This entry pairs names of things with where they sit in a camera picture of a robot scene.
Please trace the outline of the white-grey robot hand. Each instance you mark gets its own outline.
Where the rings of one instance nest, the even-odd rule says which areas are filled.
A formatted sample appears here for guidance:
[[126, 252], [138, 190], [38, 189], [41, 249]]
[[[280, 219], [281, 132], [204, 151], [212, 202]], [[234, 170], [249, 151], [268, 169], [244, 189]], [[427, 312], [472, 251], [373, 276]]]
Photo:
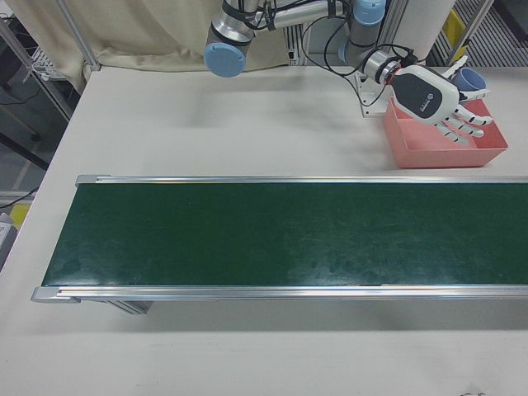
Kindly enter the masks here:
[[476, 115], [463, 106], [486, 97], [487, 88], [464, 92], [453, 83], [453, 76], [462, 70], [467, 58], [462, 56], [443, 73], [419, 64], [409, 65], [399, 68], [389, 81], [398, 109], [461, 145], [469, 143], [467, 136], [483, 137], [482, 128], [494, 122], [491, 116]]

